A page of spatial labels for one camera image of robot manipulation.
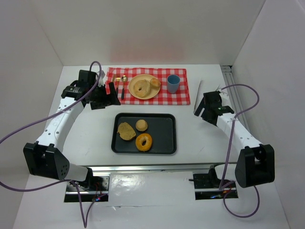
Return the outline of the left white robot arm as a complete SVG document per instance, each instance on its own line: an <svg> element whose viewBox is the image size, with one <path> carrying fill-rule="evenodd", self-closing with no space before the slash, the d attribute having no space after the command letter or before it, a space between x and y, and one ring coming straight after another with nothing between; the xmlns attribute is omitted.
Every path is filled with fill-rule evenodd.
<svg viewBox="0 0 305 229"><path fill-rule="evenodd" d="M114 83L109 83L110 92L104 85L89 89L90 84L67 86L62 94L57 113L51 119L43 134L34 143L27 143L23 153L30 174L56 180L74 180L89 184L93 172L88 167L69 162L63 154L65 140L86 104L91 109L103 109L119 105Z"/></svg>

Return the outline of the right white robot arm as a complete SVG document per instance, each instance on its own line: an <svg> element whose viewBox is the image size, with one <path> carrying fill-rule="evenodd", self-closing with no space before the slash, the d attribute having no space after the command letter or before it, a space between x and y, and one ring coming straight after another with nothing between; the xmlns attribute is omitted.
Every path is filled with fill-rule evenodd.
<svg viewBox="0 0 305 229"><path fill-rule="evenodd" d="M252 136L240 123L233 109L223 104L220 91L204 93L194 115L218 127L229 137L220 188L224 188L228 168L234 172L234 180L242 188L274 182L273 147L264 145Z"/></svg>

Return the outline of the small round bun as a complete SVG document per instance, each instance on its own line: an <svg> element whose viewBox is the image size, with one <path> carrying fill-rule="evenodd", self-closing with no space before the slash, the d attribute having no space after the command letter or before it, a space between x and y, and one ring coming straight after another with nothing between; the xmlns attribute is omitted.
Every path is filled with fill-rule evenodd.
<svg viewBox="0 0 305 229"><path fill-rule="evenodd" d="M161 82L160 82L158 79L156 79L156 78L152 78L152 79L150 80L150 85L151 85L151 87L154 88L154 89L159 89L160 86L161 86Z"/></svg>

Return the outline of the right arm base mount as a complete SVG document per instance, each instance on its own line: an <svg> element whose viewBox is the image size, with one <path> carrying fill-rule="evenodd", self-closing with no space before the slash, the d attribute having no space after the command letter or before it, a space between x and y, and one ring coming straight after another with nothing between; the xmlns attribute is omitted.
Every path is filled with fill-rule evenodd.
<svg viewBox="0 0 305 229"><path fill-rule="evenodd" d="M236 184L229 184L220 190L220 179L211 170L208 173L193 174L188 179L194 186L195 200L215 200L226 198L238 198Z"/></svg>

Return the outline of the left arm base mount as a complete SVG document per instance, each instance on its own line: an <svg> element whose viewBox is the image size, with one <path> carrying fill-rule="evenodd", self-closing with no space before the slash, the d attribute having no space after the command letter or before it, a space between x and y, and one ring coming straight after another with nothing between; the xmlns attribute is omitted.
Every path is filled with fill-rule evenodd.
<svg viewBox="0 0 305 229"><path fill-rule="evenodd" d="M110 186L110 174L101 173L94 174L96 178L93 184L89 187L83 187L79 182L75 182L80 191L81 201L85 203L92 202L108 202L109 200L109 186ZM70 182L66 186L65 203L79 202L77 188Z"/></svg>

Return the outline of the pale bagel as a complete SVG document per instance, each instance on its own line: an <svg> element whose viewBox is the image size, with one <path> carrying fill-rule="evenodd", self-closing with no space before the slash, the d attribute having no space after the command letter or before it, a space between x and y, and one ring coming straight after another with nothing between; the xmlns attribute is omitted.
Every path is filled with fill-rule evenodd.
<svg viewBox="0 0 305 229"><path fill-rule="evenodd" d="M133 86L133 91L138 97L146 97L151 91L150 82L147 80L138 80Z"/></svg>

